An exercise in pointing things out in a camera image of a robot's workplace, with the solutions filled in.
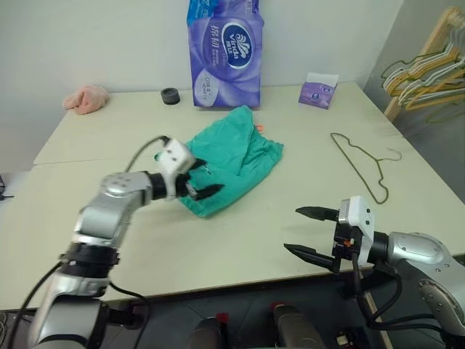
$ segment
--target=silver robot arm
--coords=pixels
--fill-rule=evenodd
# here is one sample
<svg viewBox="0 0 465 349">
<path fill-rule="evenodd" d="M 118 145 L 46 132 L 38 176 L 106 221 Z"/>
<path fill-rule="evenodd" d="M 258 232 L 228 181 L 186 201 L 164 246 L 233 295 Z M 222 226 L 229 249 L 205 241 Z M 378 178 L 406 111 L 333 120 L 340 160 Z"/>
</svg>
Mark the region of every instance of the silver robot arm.
<svg viewBox="0 0 465 349">
<path fill-rule="evenodd" d="M 52 274 L 31 325 L 30 348 L 98 348 L 110 311 L 99 297 L 110 283 L 110 269 L 118 264 L 118 248 L 133 213 L 158 198 L 189 195 L 198 200 L 221 189 L 222 185 L 194 189 L 188 172 L 205 161 L 194 158 L 177 140 L 165 137 L 164 143 L 158 157 L 161 173 L 111 174 L 81 210 L 70 247 Z"/>
<path fill-rule="evenodd" d="M 441 241 L 421 233 L 387 235 L 374 231 L 373 213 L 361 196 L 343 200 L 339 210 L 308 206 L 296 211 L 312 219 L 336 222 L 333 257 L 309 247 L 285 244 L 291 253 L 334 273 L 340 271 L 342 259 L 352 260 L 352 256 L 357 256 L 358 265 L 369 262 L 375 267 L 382 263 L 395 269 L 406 262 L 424 275 L 418 284 L 420 294 L 442 330 L 465 339 L 465 267 Z"/>
</svg>

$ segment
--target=black tape roll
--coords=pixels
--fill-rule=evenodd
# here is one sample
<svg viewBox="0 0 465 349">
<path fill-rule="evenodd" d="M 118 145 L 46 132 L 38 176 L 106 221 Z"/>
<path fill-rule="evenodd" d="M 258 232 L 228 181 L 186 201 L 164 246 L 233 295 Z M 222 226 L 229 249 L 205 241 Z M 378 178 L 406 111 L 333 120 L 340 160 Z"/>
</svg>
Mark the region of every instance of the black tape roll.
<svg viewBox="0 0 465 349">
<path fill-rule="evenodd" d="M 181 100 L 179 98 L 179 92 L 177 91 L 177 89 L 174 89 L 173 87 L 162 89 L 160 93 L 163 103 L 167 105 L 177 104 Z"/>
</svg>

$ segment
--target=white table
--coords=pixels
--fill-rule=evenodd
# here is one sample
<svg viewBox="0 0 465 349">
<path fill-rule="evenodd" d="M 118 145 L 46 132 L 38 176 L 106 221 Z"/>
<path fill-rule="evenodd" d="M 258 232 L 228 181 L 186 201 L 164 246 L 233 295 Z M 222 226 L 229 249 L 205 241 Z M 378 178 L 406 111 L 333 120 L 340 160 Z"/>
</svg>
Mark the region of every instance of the white table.
<svg viewBox="0 0 465 349">
<path fill-rule="evenodd" d="M 293 256 L 283 243 L 330 254 L 334 224 L 294 210 L 338 208 L 342 199 L 357 194 L 373 205 L 377 230 L 429 233 L 452 253 L 464 252 L 465 206 L 355 84 L 338 87 L 329 111 L 299 105 L 298 94 L 298 87 L 266 88 L 263 106 L 254 112 L 264 135 L 285 145 L 271 174 L 209 219 L 195 217 L 178 201 L 156 201 L 136 212 L 121 264 L 111 272 L 116 284 L 150 296 L 326 273 Z M 0 222 L 0 278 L 8 285 L 1 289 L 0 309 L 20 306 L 66 250 L 78 211 L 95 195 L 99 181 L 122 170 L 146 139 L 166 133 L 188 140 L 226 114 L 187 105 L 187 96 L 167 107 L 157 102 L 155 92 L 113 95 L 99 113 L 63 119 Z M 373 202 L 329 132 L 345 133 L 379 157 L 391 155 L 387 148 L 403 154 L 402 161 L 382 165 L 390 189 L 387 203 Z M 157 150 L 147 151 L 134 170 L 155 172 Z M 378 188 L 374 163 L 348 151 Z M 350 269 L 349 263 L 343 268 Z M 106 300 L 123 297 L 112 291 L 105 295 Z"/>
</svg>

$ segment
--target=dark floor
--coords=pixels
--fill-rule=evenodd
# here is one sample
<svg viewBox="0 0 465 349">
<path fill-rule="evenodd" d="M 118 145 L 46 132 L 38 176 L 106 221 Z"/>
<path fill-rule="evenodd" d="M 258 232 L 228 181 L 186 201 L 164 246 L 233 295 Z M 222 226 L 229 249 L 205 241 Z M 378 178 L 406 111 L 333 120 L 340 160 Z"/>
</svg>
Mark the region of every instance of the dark floor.
<svg viewBox="0 0 465 349">
<path fill-rule="evenodd" d="M 406 281 L 400 301 L 384 316 L 384 320 L 429 312 L 418 296 L 416 282 Z M 231 348 L 273 348 L 276 338 L 273 331 L 270 331 L 270 309 L 275 302 L 296 306 L 320 331 L 328 348 L 339 348 L 335 341 L 338 332 L 364 323 L 355 301 L 345 301 L 339 296 L 338 289 L 341 286 L 342 282 L 338 278 L 325 276 L 155 298 L 151 300 L 152 317 L 139 349 L 185 348 L 189 333 L 196 324 L 202 318 L 218 313 L 229 315 L 228 337 Z M 378 304 L 382 304 L 393 291 L 394 285 L 388 285 L 374 291 L 373 297 Z M 26 348 L 27 329 L 28 325 L 22 324 L 16 348 Z M 137 333 L 119 326 L 109 326 L 101 348 L 132 349 Z M 377 332 L 366 330 L 366 333 L 372 348 L 383 348 Z M 395 349 L 444 348 L 440 339 L 428 330 L 390 332 L 389 336 Z"/>
</svg>

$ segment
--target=green cloth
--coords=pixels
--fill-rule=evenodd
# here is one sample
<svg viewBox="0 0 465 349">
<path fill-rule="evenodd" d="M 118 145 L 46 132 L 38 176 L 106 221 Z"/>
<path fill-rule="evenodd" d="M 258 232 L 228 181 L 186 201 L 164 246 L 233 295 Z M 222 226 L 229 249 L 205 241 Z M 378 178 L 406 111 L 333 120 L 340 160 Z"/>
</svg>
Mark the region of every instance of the green cloth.
<svg viewBox="0 0 465 349">
<path fill-rule="evenodd" d="M 190 197 L 181 202 L 205 217 L 230 205 L 260 183 L 281 159 L 283 145 L 261 136 L 254 126 L 252 111 L 242 106 L 196 135 L 186 145 L 195 157 L 207 161 L 190 171 L 191 184 L 202 189 L 224 184 L 218 193 L 204 200 Z"/>
</svg>

